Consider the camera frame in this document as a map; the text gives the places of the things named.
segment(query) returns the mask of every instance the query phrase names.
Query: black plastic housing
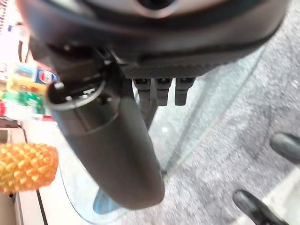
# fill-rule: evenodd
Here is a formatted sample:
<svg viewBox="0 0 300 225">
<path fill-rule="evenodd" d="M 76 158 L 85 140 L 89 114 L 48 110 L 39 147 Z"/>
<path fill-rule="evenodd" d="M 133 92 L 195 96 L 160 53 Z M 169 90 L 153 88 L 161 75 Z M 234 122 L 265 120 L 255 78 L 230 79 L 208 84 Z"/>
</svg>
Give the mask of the black plastic housing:
<svg viewBox="0 0 300 225">
<path fill-rule="evenodd" d="M 75 154 L 115 202 L 131 210 L 158 204 L 165 186 L 140 110 L 133 98 L 103 100 L 103 91 L 101 85 L 85 99 L 62 102 L 53 83 L 46 100 Z"/>
<path fill-rule="evenodd" d="M 194 13 L 146 18 L 72 1 L 17 0 L 39 41 L 109 50 L 127 78 L 203 75 L 253 52 L 279 28 L 289 0 L 228 0 Z"/>
</svg>

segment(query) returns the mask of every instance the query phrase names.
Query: gray carpet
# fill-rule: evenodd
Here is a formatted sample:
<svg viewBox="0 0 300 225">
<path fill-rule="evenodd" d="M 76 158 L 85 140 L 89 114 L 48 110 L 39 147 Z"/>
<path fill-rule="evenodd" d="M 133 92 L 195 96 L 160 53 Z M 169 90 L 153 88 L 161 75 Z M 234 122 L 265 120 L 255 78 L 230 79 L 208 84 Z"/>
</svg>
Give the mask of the gray carpet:
<svg viewBox="0 0 300 225">
<path fill-rule="evenodd" d="M 218 126 L 202 139 L 201 144 L 201 134 L 193 136 L 195 133 L 190 129 L 178 127 L 182 125 L 180 122 L 173 125 L 174 140 L 180 139 L 182 130 L 191 132 L 192 137 L 184 141 L 193 147 L 197 145 L 197 148 L 193 150 L 188 146 L 185 150 L 186 144 L 176 147 L 162 142 L 161 148 L 165 150 L 158 152 L 158 156 L 163 167 L 176 168 L 166 183 L 165 199 L 158 206 L 128 213 L 119 220 L 121 224 L 228 225 L 240 215 L 231 201 L 235 189 L 246 188 L 263 197 L 284 179 L 293 166 L 273 153 L 268 142 L 269 137 L 279 130 L 300 134 L 299 25 L 300 0 L 294 0 L 282 28 L 262 55 L 256 52 L 256 55 L 250 56 L 259 60 L 258 64 L 252 72 L 249 71 L 247 80 L 243 78 L 247 82 Z M 239 68 L 243 64 L 248 67 L 249 60 L 253 58 L 241 61 Z M 215 115 L 220 116 L 222 109 L 225 106 Z M 193 116 L 194 120 L 189 124 L 192 127 L 197 124 L 198 113 L 180 116 L 178 121 Z M 201 118 L 214 114 L 201 113 Z M 171 117 L 177 112 L 170 109 L 169 114 Z M 186 156 L 189 156 L 188 159 L 177 168 L 176 162 Z"/>
</svg>

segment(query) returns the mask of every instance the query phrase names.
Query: orange textured ball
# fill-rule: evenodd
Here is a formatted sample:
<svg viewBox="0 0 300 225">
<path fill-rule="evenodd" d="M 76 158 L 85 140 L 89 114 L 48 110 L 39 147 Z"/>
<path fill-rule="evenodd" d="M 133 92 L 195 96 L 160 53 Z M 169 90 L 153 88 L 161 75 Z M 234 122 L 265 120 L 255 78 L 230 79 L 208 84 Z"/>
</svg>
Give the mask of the orange textured ball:
<svg viewBox="0 0 300 225">
<path fill-rule="evenodd" d="M 16 193 L 37 190 L 55 178 L 58 151 L 46 144 L 0 145 L 0 191 Z"/>
</svg>

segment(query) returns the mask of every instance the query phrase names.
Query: black cylinder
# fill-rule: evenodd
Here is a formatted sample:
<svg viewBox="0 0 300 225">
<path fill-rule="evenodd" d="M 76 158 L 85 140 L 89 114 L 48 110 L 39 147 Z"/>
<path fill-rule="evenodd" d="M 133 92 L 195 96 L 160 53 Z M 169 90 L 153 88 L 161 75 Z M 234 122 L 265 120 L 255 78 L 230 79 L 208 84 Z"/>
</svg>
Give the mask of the black cylinder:
<svg viewBox="0 0 300 225">
<path fill-rule="evenodd" d="M 60 103 L 53 98 L 58 95 L 55 91 L 54 84 L 50 85 L 47 103 L 69 145 L 95 182 L 127 209 L 160 203 L 165 194 L 164 182 L 134 99 L 112 98 L 103 102 L 99 100 L 100 91 L 95 96 L 96 90 L 84 99 L 85 104 Z"/>
</svg>

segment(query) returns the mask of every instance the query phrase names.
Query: blue label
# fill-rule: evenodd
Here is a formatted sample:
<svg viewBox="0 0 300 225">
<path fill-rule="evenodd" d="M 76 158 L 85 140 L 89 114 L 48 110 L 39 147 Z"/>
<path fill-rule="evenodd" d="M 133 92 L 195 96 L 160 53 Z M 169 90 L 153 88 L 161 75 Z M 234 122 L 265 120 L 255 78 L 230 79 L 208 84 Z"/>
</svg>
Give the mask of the blue label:
<svg viewBox="0 0 300 225">
<path fill-rule="evenodd" d="M 37 76 L 35 83 L 41 83 L 41 84 L 49 84 L 54 81 L 59 81 L 59 76 L 52 71 L 47 71 L 41 68 L 37 68 Z"/>
</svg>

